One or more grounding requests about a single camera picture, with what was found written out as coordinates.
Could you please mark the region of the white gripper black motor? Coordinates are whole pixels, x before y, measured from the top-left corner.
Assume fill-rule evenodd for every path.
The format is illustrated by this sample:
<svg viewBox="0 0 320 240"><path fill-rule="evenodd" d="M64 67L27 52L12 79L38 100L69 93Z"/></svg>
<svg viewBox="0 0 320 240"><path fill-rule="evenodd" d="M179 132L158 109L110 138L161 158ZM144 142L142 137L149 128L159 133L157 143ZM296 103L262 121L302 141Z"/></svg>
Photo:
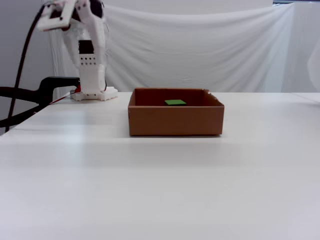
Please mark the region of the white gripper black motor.
<svg viewBox="0 0 320 240"><path fill-rule="evenodd" d="M72 24L93 26L104 22L103 4L100 0L76 0L71 16Z"/></svg>

